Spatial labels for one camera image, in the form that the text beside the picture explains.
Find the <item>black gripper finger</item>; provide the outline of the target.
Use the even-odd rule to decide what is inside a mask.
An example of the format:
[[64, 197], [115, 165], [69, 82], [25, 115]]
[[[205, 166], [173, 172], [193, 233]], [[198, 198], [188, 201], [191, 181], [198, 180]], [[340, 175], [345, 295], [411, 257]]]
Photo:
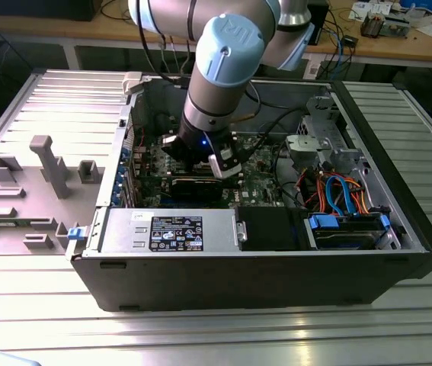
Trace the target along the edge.
[[178, 135], [163, 135], [162, 150], [182, 164], [189, 172], [193, 170], [195, 165], [200, 163], [200, 157], [190, 150]]

